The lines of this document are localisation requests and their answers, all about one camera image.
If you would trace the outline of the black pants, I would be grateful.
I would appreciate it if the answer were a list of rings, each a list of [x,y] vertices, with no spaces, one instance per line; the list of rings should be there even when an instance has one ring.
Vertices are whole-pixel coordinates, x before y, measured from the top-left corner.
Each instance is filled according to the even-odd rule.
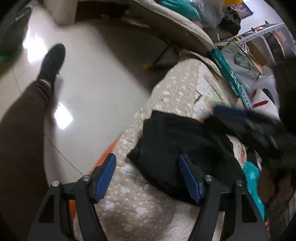
[[[236,180],[246,180],[229,137],[193,118],[173,113],[152,111],[127,157],[151,185],[173,199],[195,205],[179,168],[181,154],[187,154],[204,174],[212,175],[227,188]]]

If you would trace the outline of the light blue patterned box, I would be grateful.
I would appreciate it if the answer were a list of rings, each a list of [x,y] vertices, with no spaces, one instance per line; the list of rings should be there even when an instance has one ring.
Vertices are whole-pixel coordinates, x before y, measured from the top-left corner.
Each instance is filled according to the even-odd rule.
[[[244,104],[244,107],[247,109],[247,110],[253,110],[253,107],[252,107],[252,103],[249,99],[249,96],[244,88],[243,85],[240,85],[239,87],[239,91],[240,91],[240,97],[242,99],[242,102]]]

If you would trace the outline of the teal star blanket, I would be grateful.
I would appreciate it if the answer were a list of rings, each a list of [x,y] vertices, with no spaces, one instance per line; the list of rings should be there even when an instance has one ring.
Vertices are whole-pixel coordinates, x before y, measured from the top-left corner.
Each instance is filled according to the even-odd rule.
[[[247,181],[247,189],[248,189],[249,193],[251,194],[251,196],[252,196],[252,198],[253,198],[253,200],[260,212],[262,219],[264,220],[264,218],[265,218],[264,205],[263,205],[262,200],[260,199],[258,192],[257,192],[257,182],[260,177],[260,171],[251,162],[245,161],[244,166],[243,166],[243,172],[245,174],[246,181]]]

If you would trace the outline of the grey document bag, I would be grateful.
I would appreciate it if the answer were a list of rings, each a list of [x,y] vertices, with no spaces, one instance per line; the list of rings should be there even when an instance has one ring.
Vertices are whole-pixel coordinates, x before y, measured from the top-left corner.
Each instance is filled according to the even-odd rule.
[[[248,93],[250,93],[260,77],[260,72],[257,67],[234,42],[230,42],[227,46],[222,48],[221,53],[234,72],[239,83],[244,86]]]

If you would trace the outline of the white paper bag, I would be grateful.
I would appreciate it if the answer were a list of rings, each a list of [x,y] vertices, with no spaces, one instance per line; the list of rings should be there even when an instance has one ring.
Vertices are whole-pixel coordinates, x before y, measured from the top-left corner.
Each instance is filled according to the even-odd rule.
[[[250,99],[254,111],[280,120],[280,101],[274,75],[260,77],[252,89]]]

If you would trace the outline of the person leg brown trousers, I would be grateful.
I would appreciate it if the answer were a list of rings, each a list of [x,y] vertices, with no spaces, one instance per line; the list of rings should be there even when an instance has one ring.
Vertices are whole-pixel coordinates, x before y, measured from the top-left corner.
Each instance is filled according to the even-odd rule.
[[[1,240],[26,240],[47,190],[44,118],[50,85],[32,82],[1,120]]]

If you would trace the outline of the green tissue pack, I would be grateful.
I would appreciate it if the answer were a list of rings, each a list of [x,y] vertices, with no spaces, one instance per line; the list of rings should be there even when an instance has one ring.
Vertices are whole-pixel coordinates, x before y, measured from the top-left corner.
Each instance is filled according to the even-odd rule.
[[[217,48],[214,48],[212,51],[209,52],[209,56],[211,60],[217,65],[218,69],[220,70],[222,76],[232,89],[234,95],[237,98],[241,97],[240,93],[240,83],[238,79],[236,78],[234,72],[230,68],[229,64],[223,57],[221,51]]]

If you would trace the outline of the white metal shelf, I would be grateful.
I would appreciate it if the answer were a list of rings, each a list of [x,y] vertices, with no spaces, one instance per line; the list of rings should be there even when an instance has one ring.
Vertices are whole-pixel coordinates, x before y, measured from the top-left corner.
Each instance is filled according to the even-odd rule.
[[[295,57],[295,39],[284,23],[252,28],[238,39],[236,44],[247,47],[261,66],[272,68],[285,58]]]

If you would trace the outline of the heart pattern quilt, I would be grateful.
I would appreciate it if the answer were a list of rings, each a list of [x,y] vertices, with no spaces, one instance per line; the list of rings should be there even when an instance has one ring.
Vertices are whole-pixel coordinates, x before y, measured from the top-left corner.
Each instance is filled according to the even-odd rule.
[[[216,64],[183,51],[110,146],[116,169],[95,205],[108,240],[187,240],[199,213],[179,169],[187,153],[208,175],[244,176],[245,146],[203,124],[215,105],[242,106]]]

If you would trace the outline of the beige cushion pad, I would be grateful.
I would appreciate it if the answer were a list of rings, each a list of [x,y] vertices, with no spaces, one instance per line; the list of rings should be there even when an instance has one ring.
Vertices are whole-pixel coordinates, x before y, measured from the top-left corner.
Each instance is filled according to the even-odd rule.
[[[188,51],[206,55],[214,49],[211,38],[181,14],[161,6],[155,1],[128,1],[144,22],[164,35],[175,45]]]

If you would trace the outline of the clear plastic bag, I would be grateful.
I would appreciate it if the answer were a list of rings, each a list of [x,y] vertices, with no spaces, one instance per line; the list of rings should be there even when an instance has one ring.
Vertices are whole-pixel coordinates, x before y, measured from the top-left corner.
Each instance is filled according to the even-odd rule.
[[[224,0],[192,0],[188,3],[197,10],[206,28],[216,28],[224,17]]]

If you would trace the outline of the teal plush towel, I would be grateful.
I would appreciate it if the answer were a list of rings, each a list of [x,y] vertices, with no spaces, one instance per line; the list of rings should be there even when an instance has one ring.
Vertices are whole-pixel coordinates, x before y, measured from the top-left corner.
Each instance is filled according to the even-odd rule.
[[[198,11],[190,5],[187,1],[184,0],[161,0],[157,1],[157,3],[161,6],[164,6],[176,13],[181,14],[185,18],[195,22],[199,21],[200,23],[203,21]]]

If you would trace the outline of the black shoe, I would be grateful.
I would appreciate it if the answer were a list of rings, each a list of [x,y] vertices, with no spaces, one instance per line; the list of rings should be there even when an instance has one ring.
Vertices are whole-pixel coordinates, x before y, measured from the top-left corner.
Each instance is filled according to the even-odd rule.
[[[53,85],[63,66],[65,56],[65,46],[61,43],[54,45],[44,56],[37,80],[44,80]]]

